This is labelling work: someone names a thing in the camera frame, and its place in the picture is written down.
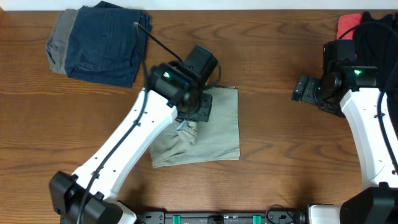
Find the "red cloth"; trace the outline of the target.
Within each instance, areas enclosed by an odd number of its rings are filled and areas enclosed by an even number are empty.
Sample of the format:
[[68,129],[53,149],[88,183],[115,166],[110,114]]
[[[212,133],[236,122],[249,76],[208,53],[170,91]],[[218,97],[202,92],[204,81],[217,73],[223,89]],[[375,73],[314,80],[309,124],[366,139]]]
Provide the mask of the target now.
[[340,16],[337,24],[336,38],[339,39],[347,30],[360,25],[361,19],[361,14],[347,14]]

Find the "light khaki shorts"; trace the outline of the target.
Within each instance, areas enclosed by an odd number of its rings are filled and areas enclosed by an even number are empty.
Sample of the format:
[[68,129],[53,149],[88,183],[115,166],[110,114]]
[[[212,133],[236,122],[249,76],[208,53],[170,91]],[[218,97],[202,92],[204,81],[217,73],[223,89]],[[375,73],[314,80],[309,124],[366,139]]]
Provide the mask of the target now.
[[213,97],[208,122],[175,120],[165,128],[149,148],[153,167],[239,159],[238,89],[207,93]]

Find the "black cloth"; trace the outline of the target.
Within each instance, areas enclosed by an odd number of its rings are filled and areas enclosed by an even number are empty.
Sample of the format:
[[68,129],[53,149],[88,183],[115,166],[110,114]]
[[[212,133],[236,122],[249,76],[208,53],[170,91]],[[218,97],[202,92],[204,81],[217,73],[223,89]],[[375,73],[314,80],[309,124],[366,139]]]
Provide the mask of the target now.
[[[382,19],[373,19],[369,12],[364,12],[361,24],[365,22],[380,22],[397,32],[397,13],[388,14]],[[377,82],[380,90],[386,82],[397,62],[397,39],[392,32],[379,25],[366,25],[355,29],[353,40],[360,66],[373,66],[379,69]],[[394,131],[397,136],[397,74],[392,79],[390,88],[386,91],[387,107]]]

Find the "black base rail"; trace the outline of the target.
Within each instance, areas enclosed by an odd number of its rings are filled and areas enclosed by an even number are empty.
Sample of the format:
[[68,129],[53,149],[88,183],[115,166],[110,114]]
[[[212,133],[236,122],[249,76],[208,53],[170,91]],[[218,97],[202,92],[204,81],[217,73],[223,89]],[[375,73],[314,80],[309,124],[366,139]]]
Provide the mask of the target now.
[[306,214],[283,208],[259,213],[170,213],[145,212],[137,224],[305,224]]

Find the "folded grey shorts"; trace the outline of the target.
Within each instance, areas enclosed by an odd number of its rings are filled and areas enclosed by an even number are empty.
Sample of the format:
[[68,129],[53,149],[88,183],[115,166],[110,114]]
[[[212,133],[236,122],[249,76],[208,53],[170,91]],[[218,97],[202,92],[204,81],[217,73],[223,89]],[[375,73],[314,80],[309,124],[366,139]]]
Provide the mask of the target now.
[[61,11],[46,43],[45,52],[51,71],[66,75],[65,60],[68,50],[68,40],[72,31],[78,10]]

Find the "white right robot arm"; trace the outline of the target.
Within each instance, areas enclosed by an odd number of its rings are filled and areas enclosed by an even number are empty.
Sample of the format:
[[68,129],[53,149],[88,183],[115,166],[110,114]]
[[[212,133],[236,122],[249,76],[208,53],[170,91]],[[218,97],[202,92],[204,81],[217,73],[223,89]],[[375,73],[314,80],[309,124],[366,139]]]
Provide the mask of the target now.
[[359,66],[352,40],[323,46],[321,78],[300,77],[292,100],[347,119],[363,191],[342,205],[309,205],[298,223],[397,223],[397,136],[378,69]]

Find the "folded navy blue shorts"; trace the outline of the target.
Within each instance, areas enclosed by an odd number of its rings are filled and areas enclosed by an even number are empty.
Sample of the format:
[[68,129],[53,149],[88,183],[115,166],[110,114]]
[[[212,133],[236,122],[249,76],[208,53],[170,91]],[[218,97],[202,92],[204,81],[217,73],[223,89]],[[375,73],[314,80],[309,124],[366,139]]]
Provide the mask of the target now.
[[139,68],[137,44],[147,37],[136,35],[134,23],[152,30],[151,16],[101,1],[79,9],[68,40],[65,71],[69,78],[130,88]]

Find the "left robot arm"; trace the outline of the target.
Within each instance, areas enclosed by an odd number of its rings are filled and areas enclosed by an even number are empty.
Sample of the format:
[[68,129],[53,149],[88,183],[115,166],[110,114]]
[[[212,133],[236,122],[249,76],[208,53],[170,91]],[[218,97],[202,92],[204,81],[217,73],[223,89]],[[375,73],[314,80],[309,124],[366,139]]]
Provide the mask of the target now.
[[152,67],[134,106],[101,148],[73,174],[59,171],[51,178],[60,223],[136,223],[136,213],[117,200],[127,175],[175,119],[209,120],[213,98],[204,91],[217,66],[214,55],[197,45],[185,60]]

